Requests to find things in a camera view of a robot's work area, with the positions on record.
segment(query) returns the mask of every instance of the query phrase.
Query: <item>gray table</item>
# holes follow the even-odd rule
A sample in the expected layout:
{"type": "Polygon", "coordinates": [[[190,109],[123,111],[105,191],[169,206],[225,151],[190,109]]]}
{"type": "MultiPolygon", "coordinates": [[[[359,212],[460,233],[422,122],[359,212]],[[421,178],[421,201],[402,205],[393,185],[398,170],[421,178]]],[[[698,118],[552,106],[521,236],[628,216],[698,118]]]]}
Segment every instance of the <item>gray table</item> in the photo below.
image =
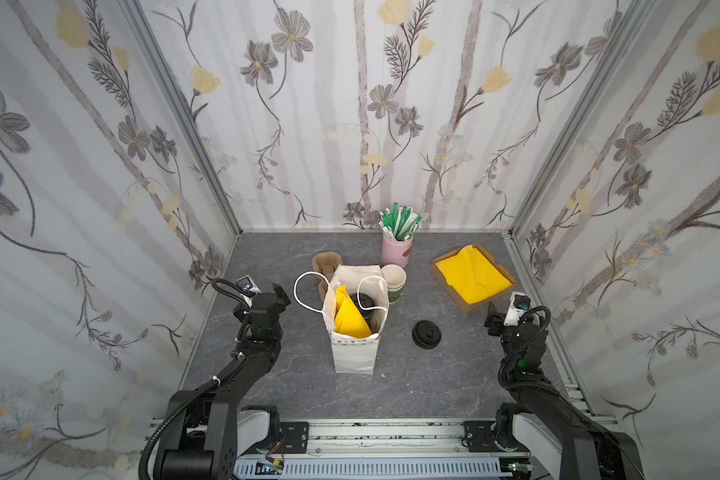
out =
{"type": "MultiPolygon", "coordinates": [[[[243,234],[225,278],[250,274],[260,287],[269,289],[276,282],[291,295],[297,276],[312,269],[315,254],[335,251],[344,264],[373,265],[379,262],[381,242],[379,232],[243,234]]],[[[511,397],[496,379],[503,353],[498,338],[488,336],[483,327],[488,308],[462,313],[429,271],[434,258],[474,243],[482,244],[517,278],[500,234],[416,234],[405,269],[408,280],[389,311],[372,376],[335,373],[325,323],[293,301],[280,315],[280,357],[241,406],[275,405],[289,418],[493,416],[511,397]],[[411,337],[413,325],[424,319],[435,322],[443,333],[432,350],[417,347],[411,337]]],[[[316,276],[308,276],[298,292],[302,301],[320,308],[317,283],[316,276]]],[[[510,292],[494,300],[499,310],[506,310],[510,292]]],[[[232,315],[235,304],[217,297],[185,388],[207,381],[230,360],[240,328],[232,315]]],[[[544,370],[560,388],[549,353],[544,370]]]]}

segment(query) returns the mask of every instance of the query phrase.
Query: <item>floral wallpaper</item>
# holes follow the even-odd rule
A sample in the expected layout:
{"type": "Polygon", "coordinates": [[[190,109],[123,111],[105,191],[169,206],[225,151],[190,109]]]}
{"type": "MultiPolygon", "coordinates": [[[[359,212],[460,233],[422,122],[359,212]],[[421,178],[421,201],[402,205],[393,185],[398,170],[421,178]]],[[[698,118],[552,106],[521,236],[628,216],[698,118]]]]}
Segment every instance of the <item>floral wallpaper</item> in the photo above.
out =
{"type": "Polygon", "coordinates": [[[647,477],[720,478],[720,0],[658,2],[517,234],[647,477]]]}
{"type": "Polygon", "coordinates": [[[189,361],[233,238],[157,85],[116,4],[0,2],[0,478],[129,475],[189,361]]]}
{"type": "Polygon", "coordinates": [[[508,228],[629,6],[140,3],[243,227],[354,230],[508,228]]]}

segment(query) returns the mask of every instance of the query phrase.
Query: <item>bag handle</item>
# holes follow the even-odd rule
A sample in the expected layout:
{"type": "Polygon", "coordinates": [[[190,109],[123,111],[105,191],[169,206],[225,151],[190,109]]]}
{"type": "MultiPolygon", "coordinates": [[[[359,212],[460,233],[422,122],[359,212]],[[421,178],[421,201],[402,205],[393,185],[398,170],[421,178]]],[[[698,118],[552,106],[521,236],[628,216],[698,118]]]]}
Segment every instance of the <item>bag handle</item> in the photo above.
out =
{"type": "Polygon", "coordinates": [[[293,298],[296,299],[296,301],[298,302],[299,305],[303,306],[303,307],[306,308],[307,310],[311,310],[312,312],[322,313],[322,310],[317,310],[316,308],[312,308],[312,307],[310,307],[309,305],[307,305],[306,303],[300,301],[300,300],[298,299],[298,295],[296,294],[296,286],[298,285],[298,281],[301,280],[302,278],[304,278],[304,277],[307,276],[307,275],[319,275],[319,276],[322,277],[323,280],[326,281],[326,283],[331,283],[331,282],[328,281],[328,279],[326,278],[325,275],[320,274],[319,272],[304,272],[303,274],[299,275],[298,278],[296,279],[296,282],[293,283],[293,298]]]}
{"type": "Polygon", "coordinates": [[[365,310],[366,312],[369,310],[384,310],[384,312],[389,313],[389,309],[385,308],[383,306],[372,306],[371,308],[365,308],[362,305],[362,302],[360,301],[360,285],[362,285],[362,283],[365,282],[369,278],[378,278],[379,280],[384,282],[384,287],[387,286],[387,280],[383,276],[370,275],[370,276],[366,276],[364,279],[360,280],[360,283],[358,283],[358,308],[360,310],[365,310]]]}

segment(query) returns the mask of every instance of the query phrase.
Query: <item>yellow napkin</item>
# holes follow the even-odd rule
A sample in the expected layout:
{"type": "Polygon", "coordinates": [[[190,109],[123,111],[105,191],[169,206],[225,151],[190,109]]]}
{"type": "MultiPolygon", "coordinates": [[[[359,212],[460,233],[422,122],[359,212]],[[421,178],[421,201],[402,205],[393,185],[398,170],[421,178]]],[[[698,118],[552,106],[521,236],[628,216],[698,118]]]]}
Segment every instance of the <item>yellow napkin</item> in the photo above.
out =
{"type": "Polygon", "coordinates": [[[465,302],[481,302],[512,285],[479,250],[467,245],[458,254],[436,263],[445,281],[465,302]]]}
{"type": "Polygon", "coordinates": [[[336,289],[336,318],[333,321],[336,330],[342,335],[354,336],[356,339],[365,339],[371,336],[371,329],[362,318],[360,310],[347,294],[347,286],[341,285],[336,289]]]}

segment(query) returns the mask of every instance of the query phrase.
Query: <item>bundle of straws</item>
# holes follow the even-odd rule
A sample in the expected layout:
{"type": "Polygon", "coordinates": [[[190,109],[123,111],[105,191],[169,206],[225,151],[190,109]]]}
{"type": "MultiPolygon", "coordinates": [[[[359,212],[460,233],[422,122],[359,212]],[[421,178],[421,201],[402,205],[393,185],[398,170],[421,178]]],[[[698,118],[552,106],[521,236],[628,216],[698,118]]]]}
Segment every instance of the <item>bundle of straws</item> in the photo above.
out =
{"type": "Polygon", "coordinates": [[[382,219],[378,221],[378,225],[382,228],[384,235],[398,242],[406,241],[411,238],[413,233],[418,229],[418,223],[422,221],[422,216],[413,212],[413,208],[408,206],[398,206],[397,202],[392,207],[379,212],[382,219]]]}

